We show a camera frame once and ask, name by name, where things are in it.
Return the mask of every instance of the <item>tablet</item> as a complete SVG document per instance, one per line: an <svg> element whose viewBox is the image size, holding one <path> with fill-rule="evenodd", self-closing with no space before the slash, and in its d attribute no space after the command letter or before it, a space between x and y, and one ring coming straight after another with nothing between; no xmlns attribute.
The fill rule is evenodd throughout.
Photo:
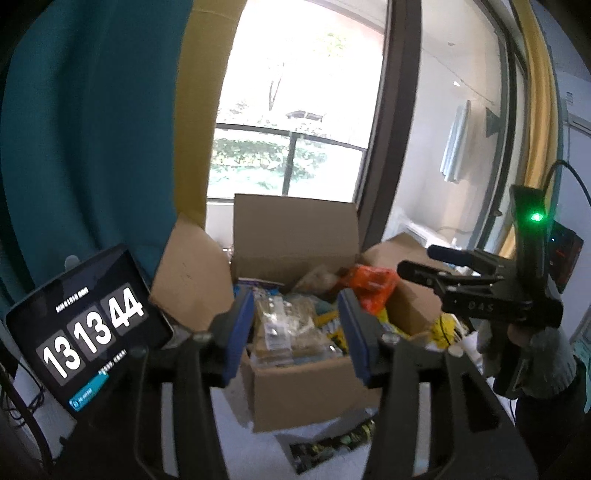
<svg viewBox="0 0 591 480"><path fill-rule="evenodd" d="M118 245L33 291L6 323L39 380L79 417L131 348L159 348L171 339L169 322L148 295L134 259Z"/></svg>

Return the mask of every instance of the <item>orange plastic bag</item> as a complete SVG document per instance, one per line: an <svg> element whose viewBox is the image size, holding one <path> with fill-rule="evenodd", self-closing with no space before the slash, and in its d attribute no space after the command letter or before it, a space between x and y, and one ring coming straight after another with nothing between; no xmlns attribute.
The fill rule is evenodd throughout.
<svg viewBox="0 0 591 480"><path fill-rule="evenodd" d="M362 308L377 315L386 305L398 285L400 277L389 268L355 265L340 281L343 288L351 288Z"/></svg>

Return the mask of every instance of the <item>snack package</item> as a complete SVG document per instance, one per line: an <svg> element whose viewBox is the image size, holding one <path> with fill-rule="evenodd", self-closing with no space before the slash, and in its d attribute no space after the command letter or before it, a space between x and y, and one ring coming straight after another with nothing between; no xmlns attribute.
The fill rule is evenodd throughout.
<svg viewBox="0 0 591 480"><path fill-rule="evenodd" d="M335 288L351 288L362 308L377 315L398 285L400 277L388 268L355 265L339 280Z"/></svg>
<svg viewBox="0 0 591 480"><path fill-rule="evenodd" d="M326 265L310 270L293 287L293 293L307 293L321 296L331 290L339 281L339 277L331 273Z"/></svg>
<svg viewBox="0 0 591 480"><path fill-rule="evenodd" d="M304 295L290 295L263 289L255 292L258 320L253 352L258 366L299 363L298 359L326 359L341 356L342 351L316 329L316 310Z"/></svg>
<svg viewBox="0 0 591 480"><path fill-rule="evenodd" d="M234 296L238 295L240 287L252 287L253 291L261 288L273 293L279 293L279 289L284 286L283 283L261 280L260 278L239 278L234 284Z"/></svg>
<svg viewBox="0 0 591 480"><path fill-rule="evenodd" d="M397 333L403 338L409 338L409 336L406 333L404 333L401 329L390 323L388 319L388 312L386 311L386 309L382 309L380 312L378 312L376 318L382 324L384 332ZM335 345L342 350L343 354L346 355L347 353L349 353L347 339L345 338L345 331L343 330L343 327L340 324L338 311L334 310L323 315L318 315L314 319L314 325L316 325L316 328L318 328L332 342L334 342Z"/></svg>
<svg viewBox="0 0 591 480"><path fill-rule="evenodd" d="M349 432L338 437L311 443L292 443L290 452L292 465L299 475L331 458L349 453L369 443L374 438L375 419L371 417Z"/></svg>

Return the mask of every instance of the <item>yellow curtain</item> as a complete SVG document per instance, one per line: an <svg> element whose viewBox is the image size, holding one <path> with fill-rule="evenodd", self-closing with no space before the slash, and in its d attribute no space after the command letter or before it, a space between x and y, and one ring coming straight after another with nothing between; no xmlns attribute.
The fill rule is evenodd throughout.
<svg viewBox="0 0 591 480"><path fill-rule="evenodd" d="M558 103L556 82L542 30L530 0L512 0L525 40L529 71L530 131L524 185L540 187L548 168L556 160L558 146ZM515 232L509 232L499 253L515 255Z"/></svg>
<svg viewBox="0 0 591 480"><path fill-rule="evenodd" d="M205 226L217 106L246 0L194 0L178 63L174 105L174 201Z"/></svg>

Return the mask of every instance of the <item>person's hand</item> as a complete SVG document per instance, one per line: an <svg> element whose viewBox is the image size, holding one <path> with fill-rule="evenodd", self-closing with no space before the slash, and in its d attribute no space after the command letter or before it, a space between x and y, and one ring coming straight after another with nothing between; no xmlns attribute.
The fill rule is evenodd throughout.
<svg viewBox="0 0 591 480"><path fill-rule="evenodd" d="M522 389L534 398L550 398L567 388L576 376L573 350L561 329L543 330L511 324L491 324L483 320L477 326L478 351L484 360L484 376L494 377L501 369L505 334L509 341L527 351L530 368Z"/></svg>

